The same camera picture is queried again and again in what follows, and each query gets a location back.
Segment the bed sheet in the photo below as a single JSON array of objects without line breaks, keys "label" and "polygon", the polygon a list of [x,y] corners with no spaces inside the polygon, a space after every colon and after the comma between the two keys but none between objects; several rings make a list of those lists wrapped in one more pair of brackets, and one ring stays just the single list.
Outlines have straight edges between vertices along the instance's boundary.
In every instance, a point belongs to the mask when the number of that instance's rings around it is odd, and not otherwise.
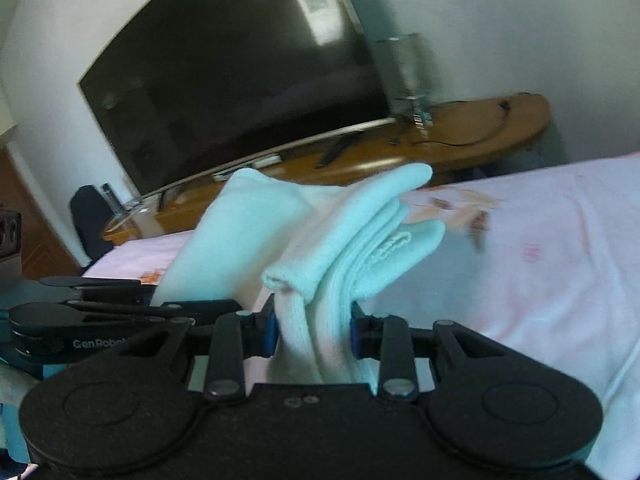
[{"label": "bed sheet", "polygon": [[[600,397],[606,414],[588,465],[607,480],[635,479],[640,473],[638,189],[640,158],[631,157],[411,192],[404,200],[414,218],[450,219],[470,202],[480,203],[488,212],[482,250],[468,231],[451,229],[436,253],[363,308],[425,328],[437,319],[455,319],[579,378]],[[450,207],[453,211],[442,212]],[[190,234],[127,242],[87,276],[143,276],[152,282]],[[418,375],[421,389],[430,388],[425,362],[418,363]]]}]

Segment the pink printed symbol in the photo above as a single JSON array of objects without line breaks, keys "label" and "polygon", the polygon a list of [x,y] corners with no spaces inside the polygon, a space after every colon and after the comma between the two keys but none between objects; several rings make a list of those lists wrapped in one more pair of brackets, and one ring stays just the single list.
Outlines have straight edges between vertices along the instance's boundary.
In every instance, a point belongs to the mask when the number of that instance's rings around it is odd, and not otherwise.
[{"label": "pink printed symbol", "polygon": [[542,257],[542,248],[538,244],[524,244],[522,257],[527,262],[536,262]]}]

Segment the flat screen tv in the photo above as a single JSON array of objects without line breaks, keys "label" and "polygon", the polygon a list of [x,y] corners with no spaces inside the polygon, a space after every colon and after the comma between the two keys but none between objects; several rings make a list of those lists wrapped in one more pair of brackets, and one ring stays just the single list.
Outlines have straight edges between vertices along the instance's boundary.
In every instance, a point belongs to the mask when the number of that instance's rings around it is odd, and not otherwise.
[{"label": "flat screen tv", "polygon": [[142,195],[390,121],[348,0],[151,0],[79,85]]}]

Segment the wooden table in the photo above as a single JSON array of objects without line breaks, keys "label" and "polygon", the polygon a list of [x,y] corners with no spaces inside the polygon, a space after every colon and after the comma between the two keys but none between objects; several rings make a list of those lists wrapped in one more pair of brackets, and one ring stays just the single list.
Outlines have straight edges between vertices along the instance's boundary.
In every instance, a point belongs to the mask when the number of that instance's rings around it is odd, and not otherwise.
[{"label": "wooden table", "polygon": [[[537,94],[452,103],[433,112],[428,139],[412,124],[392,124],[366,132],[324,168],[317,170],[315,165],[331,140],[280,153],[282,163],[261,171],[299,184],[344,186],[420,161],[433,168],[431,184],[443,184],[450,182],[451,171],[489,164],[530,148],[550,122],[548,101]],[[150,198],[142,212],[117,224],[110,222],[104,238],[120,245],[132,238],[193,229],[223,186],[211,176],[183,184],[159,213],[155,212],[157,199]]]}]

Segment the television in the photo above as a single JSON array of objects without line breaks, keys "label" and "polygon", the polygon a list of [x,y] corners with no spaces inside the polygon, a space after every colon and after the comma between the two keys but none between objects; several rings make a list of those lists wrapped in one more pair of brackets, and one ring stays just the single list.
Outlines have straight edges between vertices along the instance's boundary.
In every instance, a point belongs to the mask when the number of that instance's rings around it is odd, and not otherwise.
[{"label": "television", "polygon": [[392,121],[349,0],[151,0],[79,86],[142,195]]}]

